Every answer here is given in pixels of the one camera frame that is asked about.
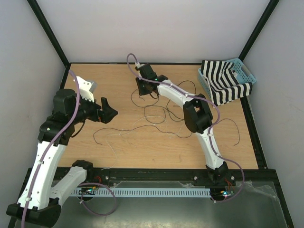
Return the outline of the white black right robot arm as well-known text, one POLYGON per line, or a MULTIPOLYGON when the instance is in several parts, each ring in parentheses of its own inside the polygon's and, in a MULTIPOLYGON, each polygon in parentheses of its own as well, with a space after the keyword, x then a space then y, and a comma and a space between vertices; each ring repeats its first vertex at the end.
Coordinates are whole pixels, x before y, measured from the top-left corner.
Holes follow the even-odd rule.
POLYGON ((184 122, 189 131, 194 133, 203 149, 206 160, 208 180, 218 185, 228 176, 228 165, 221 157, 212 129, 212 113, 204 95, 195 95, 179 88, 166 76, 153 71, 150 64, 135 64, 136 83, 139 95, 154 92, 173 101, 182 108, 184 122))

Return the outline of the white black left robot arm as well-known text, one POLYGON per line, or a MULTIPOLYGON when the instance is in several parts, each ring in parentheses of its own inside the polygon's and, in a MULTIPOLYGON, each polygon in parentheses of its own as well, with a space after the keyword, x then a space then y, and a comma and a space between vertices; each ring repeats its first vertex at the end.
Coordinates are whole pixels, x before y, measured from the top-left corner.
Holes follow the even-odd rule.
POLYGON ((70 138, 76 135, 75 125, 86 120, 107 124, 118 114, 105 97, 97 104, 85 94, 77 95, 72 89, 56 92, 52 114, 39 129, 37 156, 28 182, 18 201, 8 205, 7 215, 51 228, 72 191, 82 183, 93 182, 93 164, 77 160, 59 183, 52 186, 58 162, 70 138))

